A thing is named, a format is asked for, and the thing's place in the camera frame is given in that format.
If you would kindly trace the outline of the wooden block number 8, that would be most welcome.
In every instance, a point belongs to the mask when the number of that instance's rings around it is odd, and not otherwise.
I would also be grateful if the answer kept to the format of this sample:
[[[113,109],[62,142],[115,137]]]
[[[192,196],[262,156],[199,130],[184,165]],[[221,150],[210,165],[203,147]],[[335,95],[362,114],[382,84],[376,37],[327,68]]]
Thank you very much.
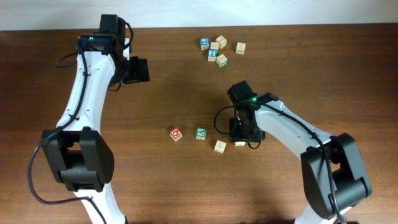
[[[217,140],[214,151],[219,152],[219,153],[224,153],[224,150],[226,148],[226,143],[220,140]]]

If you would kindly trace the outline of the wooden block green V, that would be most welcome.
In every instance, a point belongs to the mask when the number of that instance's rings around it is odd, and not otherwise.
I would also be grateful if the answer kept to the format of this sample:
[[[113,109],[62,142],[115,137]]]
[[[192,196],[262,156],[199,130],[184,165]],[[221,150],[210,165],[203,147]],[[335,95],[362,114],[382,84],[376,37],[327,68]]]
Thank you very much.
[[[195,136],[196,136],[196,139],[205,140],[206,139],[206,128],[198,127]]]

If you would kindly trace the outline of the wooden block red Q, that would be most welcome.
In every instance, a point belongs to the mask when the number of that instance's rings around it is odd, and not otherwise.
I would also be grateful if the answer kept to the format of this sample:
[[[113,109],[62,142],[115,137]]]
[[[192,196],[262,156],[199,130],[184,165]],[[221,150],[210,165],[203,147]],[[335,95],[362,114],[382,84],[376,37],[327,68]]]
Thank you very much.
[[[177,142],[178,140],[180,140],[183,137],[181,130],[179,130],[178,128],[174,128],[173,130],[171,130],[169,132],[169,134],[175,142]]]

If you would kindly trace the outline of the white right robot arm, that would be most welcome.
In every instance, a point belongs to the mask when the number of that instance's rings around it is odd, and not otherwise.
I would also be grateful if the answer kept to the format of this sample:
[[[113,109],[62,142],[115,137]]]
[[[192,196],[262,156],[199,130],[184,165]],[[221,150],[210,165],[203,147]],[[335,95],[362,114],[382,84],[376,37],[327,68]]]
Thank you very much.
[[[260,144],[270,134],[299,158],[308,204],[295,223],[346,223],[344,213],[372,194],[352,136],[334,136],[312,126],[277,96],[257,95],[245,81],[227,94],[234,109],[228,131],[233,142]]]

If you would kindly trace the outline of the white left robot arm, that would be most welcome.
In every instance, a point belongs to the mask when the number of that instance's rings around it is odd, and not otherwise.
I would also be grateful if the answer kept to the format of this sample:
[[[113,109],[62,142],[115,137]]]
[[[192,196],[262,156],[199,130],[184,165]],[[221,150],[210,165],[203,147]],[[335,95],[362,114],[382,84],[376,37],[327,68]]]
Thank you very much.
[[[115,84],[150,80],[147,60],[130,56],[131,26],[114,14],[101,16],[99,31],[76,43],[76,77],[69,101],[54,130],[45,130],[44,150],[55,181],[82,201],[93,223],[127,223],[113,194],[112,150],[101,136],[106,93]]]

